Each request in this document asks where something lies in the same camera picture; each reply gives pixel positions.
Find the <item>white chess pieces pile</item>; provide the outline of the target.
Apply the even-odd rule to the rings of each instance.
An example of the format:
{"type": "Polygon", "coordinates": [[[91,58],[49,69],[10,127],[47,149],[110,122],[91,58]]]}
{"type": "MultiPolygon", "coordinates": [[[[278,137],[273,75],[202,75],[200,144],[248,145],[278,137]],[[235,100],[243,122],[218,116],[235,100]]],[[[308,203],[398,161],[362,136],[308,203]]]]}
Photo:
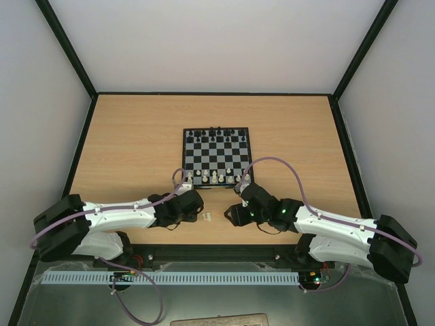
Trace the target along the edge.
{"type": "Polygon", "coordinates": [[[202,216],[203,216],[203,219],[205,221],[211,221],[212,220],[211,213],[203,213],[202,216]]]}

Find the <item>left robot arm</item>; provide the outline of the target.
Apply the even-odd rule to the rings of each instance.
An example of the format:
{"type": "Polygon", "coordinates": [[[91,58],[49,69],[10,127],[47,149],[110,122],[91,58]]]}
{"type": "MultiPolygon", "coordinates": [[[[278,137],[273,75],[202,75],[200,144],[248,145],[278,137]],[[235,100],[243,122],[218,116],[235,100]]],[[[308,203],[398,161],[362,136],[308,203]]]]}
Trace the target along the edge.
{"type": "Polygon", "coordinates": [[[89,256],[125,264],[134,255],[126,229],[193,223],[203,207],[203,199],[191,187],[115,204],[84,202],[72,194],[34,218],[31,248],[44,262],[89,256]]]}

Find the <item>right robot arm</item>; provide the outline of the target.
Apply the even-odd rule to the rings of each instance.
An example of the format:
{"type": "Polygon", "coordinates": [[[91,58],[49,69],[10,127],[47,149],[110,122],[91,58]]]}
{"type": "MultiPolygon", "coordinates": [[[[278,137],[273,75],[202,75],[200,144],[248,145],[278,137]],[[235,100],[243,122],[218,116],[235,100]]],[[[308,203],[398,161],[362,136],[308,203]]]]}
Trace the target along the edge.
{"type": "Polygon", "coordinates": [[[395,283],[409,280],[416,240],[393,218],[360,219],[332,214],[291,198],[276,199],[256,183],[235,191],[242,199],[225,218],[234,226],[266,223],[300,234],[295,254],[304,266],[335,261],[373,269],[395,283]]]}

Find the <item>black chess pieces row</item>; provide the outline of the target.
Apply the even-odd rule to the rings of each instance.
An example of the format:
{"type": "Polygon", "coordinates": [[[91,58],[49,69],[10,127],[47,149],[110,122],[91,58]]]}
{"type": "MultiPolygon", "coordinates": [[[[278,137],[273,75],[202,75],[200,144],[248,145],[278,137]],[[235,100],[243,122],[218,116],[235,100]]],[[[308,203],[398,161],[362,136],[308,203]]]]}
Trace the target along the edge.
{"type": "Polygon", "coordinates": [[[248,127],[185,128],[183,131],[184,143],[246,143],[248,138],[248,127]]]}

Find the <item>right green controller board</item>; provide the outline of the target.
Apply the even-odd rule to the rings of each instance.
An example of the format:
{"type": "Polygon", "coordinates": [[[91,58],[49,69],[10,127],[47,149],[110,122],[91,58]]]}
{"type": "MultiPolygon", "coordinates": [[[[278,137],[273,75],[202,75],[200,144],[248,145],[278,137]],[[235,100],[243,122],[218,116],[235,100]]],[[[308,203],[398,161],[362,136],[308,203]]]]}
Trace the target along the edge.
{"type": "Polygon", "coordinates": [[[301,277],[302,283],[314,283],[319,285],[322,283],[328,283],[331,279],[331,273],[327,270],[318,270],[313,272],[307,272],[301,277]]]}

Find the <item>left controller board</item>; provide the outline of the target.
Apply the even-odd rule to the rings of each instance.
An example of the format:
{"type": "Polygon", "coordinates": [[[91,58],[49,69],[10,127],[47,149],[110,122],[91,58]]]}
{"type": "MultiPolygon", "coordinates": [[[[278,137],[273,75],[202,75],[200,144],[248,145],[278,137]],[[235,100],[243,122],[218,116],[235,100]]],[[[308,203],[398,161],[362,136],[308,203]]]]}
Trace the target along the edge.
{"type": "Polygon", "coordinates": [[[139,280],[141,276],[139,273],[132,270],[118,270],[118,271],[109,271],[107,273],[108,281],[115,283],[134,283],[136,280],[139,280]]]}

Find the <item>black and silver chessboard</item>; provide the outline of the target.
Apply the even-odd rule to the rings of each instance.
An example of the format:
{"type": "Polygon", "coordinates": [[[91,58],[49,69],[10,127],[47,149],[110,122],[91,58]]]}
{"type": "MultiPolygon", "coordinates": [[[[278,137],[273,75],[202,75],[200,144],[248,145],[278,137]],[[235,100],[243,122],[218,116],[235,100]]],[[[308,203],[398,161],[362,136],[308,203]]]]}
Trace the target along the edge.
{"type": "Polygon", "coordinates": [[[188,172],[192,173],[192,182],[195,189],[210,189],[213,187],[233,188],[237,175],[241,176],[243,183],[250,183],[254,180],[254,171],[249,170],[250,180],[246,181],[243,173],[252,162],[250,139],[240,143],[184,143],[182,150],[182,168],[185,170],[185,181],[188,180],[188,172]],[[231,168],[232,172],[227,173],[226,169],[231,168]],[[204,175],[203,171],[208,170],[209,174],[204,175]],[[212,172],[217,172],[217,183],[212,183],[212,172]],[[219,183],[218,177],[225,176],[225,183],[219,183]],[[203,183],[203,176],[208,177],[208,183],[203,183]],[[234,183],[228,182],[228,177],[234,177],[234,183]]]}

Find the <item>black aluminium frame rail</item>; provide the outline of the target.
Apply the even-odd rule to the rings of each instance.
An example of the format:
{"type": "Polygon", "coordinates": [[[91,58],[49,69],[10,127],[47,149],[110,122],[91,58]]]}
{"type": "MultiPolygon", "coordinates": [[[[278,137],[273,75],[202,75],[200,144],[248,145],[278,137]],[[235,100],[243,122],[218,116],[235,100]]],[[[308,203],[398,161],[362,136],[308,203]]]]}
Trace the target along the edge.
{"type": "MultiPolygon", "coordinates": [[[[321,263],[301,264],[294,254],[295,244],[259,244],[259,245],[191,245],[191,244],[132,244],[130,256],[139,255],[144,262],[142,267],[156,269],[158,265],[169,262],[249,262],[266,263],[274,268],[289,268],[296,272],[320,270],[321,263]]],[[[18,325],[24,302],[35,275],[39,254],[34,253],[12,315],[7,325],[18,325]]],[[[406,321],[417,325],[404,285],[396,284],[406,321]]]]}

